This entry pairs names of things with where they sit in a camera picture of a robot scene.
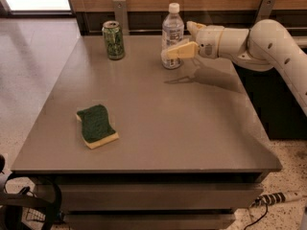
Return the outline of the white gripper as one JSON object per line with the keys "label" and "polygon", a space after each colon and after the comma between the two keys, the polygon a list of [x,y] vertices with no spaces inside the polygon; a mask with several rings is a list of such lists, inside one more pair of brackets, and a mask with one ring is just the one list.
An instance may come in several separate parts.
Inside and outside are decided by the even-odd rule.
{"label": "white gripper", "polygon": [[188,21],[187,30],[191,36],[197,36],[196,42],[182,39],[174,45],[162,43],[162,59],[193,58],[200,54],[203,58],[217,58],[220,38],[223,34],[223,26],[209,25]]}

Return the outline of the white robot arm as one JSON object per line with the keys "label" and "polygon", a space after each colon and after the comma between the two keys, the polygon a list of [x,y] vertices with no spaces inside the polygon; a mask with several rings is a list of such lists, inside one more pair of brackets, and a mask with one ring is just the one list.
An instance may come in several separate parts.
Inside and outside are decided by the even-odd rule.
{"label": "white robot arm", "polygon": [[191,39],[164,49],[164,59],[227,58],[252,71],[274,68],[307,115],[307,55],[278,22],[261,20],[250,29],[187,23]]}

